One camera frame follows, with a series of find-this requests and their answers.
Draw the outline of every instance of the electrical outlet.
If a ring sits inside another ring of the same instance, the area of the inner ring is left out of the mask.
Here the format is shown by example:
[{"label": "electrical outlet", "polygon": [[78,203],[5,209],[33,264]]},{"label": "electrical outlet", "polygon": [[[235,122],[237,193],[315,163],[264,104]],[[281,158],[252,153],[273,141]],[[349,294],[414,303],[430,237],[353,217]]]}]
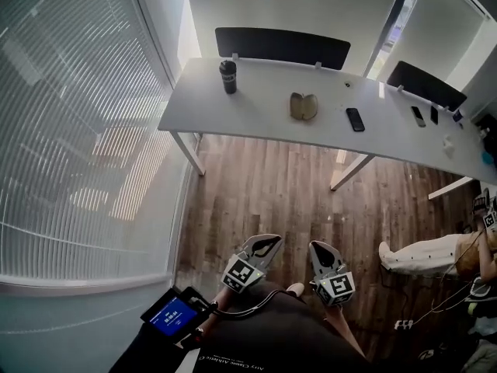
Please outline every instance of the electrical outlet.
[{"label": "electrical outlet", "polygon": [[395,330],[410,330],[412,328],[413,321],[410,320],[398,320],[395,323]]}]

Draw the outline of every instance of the black smartphone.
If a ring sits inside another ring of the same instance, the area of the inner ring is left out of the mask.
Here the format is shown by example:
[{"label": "black smartphone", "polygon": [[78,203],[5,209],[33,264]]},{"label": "black smartphone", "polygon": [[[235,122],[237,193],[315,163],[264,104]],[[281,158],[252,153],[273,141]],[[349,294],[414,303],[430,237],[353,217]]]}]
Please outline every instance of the black smartphone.
[{"label": "black smartphone", "polygon": [[416,119],[416,123],[420,127],[426,127],[426,123],[422,118],[421,112],[419,112],[419,108],[417,106],[411,106],[412,113],[414,114],[414,118]]},{"label": "black smartphone", "polygon": [[350,124],[352,124],[352,129],[354,131],[364,131],[364,123],[360,118],[359,111],[356,108],[347,108],[345,111],[349,117]]},{"label": "black smartphone", "polygon": [[432,120],[434,124],[438,124],[438,110],[432,105],[432,108],[429,112],[429,118]]}]

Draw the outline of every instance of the person's arm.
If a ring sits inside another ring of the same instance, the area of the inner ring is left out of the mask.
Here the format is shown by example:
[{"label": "person's arm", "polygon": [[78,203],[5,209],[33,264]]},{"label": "person's arm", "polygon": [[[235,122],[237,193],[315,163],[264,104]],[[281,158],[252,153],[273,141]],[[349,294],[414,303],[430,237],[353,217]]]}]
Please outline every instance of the person's arm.
[{"label": "person's arm", "polygon": [[497,266],[492,258],[487,242],[487,232],[485,224],[480,219],[477,221],[477,228],[481,231],[478,237],[478,252],[480,255],[480,277],[483,282],[488,282],[497,277]]},{"label": "person's arm", "polygon": [[[217,296],[214,298],[214,301],[217,302],[217,309],[221,311],[227,311],[233,302],[233,297],[236,295],[234,291],[229,288],[223,287],[223,289],[217,293]],[[212,326],[216,323],[217,316],[215,314],[211,314],[209,318],[200,325],[200,328],[203,330],[203,334],[207,334]]]},{"label": "person's arm", "polygon": [[363,350],[360,349],[356,338],[350,331],[349,325],[342,314],[342,310],[338,307],[328,307],[326,309],[326,321],[332,325],[340,336],[342,336],[359,354],[364,357]]}]

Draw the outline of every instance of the floor plank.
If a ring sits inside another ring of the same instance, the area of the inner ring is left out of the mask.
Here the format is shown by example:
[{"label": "floor plank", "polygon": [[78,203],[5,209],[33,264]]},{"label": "floor plank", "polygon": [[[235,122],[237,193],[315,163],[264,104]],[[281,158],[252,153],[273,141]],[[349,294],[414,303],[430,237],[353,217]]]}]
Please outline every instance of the floor plank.
[{"label": "floor plank", "polygon": [[[176,277],[181,288],[193,284],[214,296],[235,248],[251,235],[270,232],[281,234],[285,243],[268,279],[284,287],[312,279],[311,240],[341,251],[357,287],[344,313],[371,361],[414,358],[464,317],[463,304],[429,315],[409,333],[394,331],[398,319],[417,319],[429,310],[433,297],[440,302],[461,283],[444,281],[439,289],[437,279],[389,274],[380,268],[377,248],[381,241],[397,250],[455,233],[459,221],[470,220],[474,185],[428,201],[428,193],[459,177],[375,158],[332,192],[331,175],[357,154],[277,141],[207,135],[199,155],[207,172],[196,183],[182,229]],[[308,287],[304,300],[322,312]]]}]

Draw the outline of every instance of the bottle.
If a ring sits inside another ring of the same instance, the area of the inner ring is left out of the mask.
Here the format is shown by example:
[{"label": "bottle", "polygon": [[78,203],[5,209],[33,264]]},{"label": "bottle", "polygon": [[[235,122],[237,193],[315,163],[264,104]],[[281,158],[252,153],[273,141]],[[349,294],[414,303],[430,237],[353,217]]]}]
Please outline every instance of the bottle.
[{"label": "bottle", "polygon": [[224,91],[233,94],[236,91],[236,64],[233,61],[222,61],[219,72],[223,79]]}]

